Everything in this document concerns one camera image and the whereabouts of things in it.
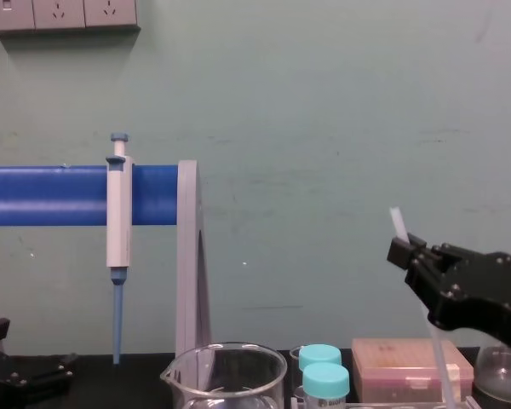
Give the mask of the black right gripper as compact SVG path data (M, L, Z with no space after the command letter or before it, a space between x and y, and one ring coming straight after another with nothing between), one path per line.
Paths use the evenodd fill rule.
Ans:
M428 246L412 233L392 239L387 261L406 271L405 283L443 331L473 329L511 348L511 255L450 244Z

